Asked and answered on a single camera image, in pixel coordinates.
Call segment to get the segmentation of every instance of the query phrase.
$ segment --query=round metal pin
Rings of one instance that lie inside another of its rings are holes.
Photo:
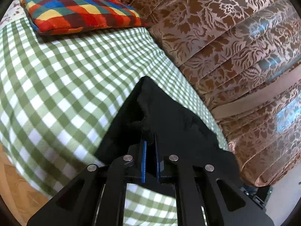
[[[89,172],[94,172],[96,170],[96,168],[97,168],[96,165],[91,164],[91,165],[88,165],[87,170]]]
[[[177,161],[177,160],[179,159],[179,157],[178,157],[177,155],[170,155],[170,156],[169,156],[169,159],[170,159],[171,161]]]
[[[124,159],[125,161],[131,161],[131,160],[133,159],[133,157],[132,157],[131,155],[125,155],[125,156],[123,157],[123,159]]]
[[[213,172],[213,171],[214,171],[214,166],[208,164],[208,165],[205,166],[205,169],[206,169],[206,171],[208,171],[208,172]]]

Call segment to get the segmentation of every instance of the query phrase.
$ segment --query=brown floral fabric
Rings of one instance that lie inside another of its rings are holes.
[[[301,63],[301,19],[289,0],[121,0],[210,110],[263,89]],[[301,160],[301,82],[217,120],[246,182],[264,186]]]

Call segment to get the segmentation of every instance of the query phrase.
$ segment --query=white surface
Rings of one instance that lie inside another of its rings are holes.
[[[301,182],[301,163],[273,186],[266,213],[273,220],[275,226],[281,226],[299,201],[301,197],[299,182]]]

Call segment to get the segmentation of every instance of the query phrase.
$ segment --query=green and white checkered cloth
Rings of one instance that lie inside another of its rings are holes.
[[[145,28],[41,37],[27,18],[7,24],[0,31],[0,141],[9,160],[32,187],[55,195],[87,164],[103,165],[93,154],[145,75],[228,149],[197,93]],[[148,215],[152,225],[154,217],[164,218],[162,211],[171,217],[162,222],[175,222],[174,199],[158,201],[151,192],[146,198],[147,190],[134,187],[127,190],[125,224],[146,226],[139,222]]]

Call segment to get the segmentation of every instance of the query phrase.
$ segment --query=colorful plaid pillow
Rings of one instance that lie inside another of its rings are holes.
[[[118,0],[20,0],[20,3],[32,27],[42,35],[145,25],[133,8]]]

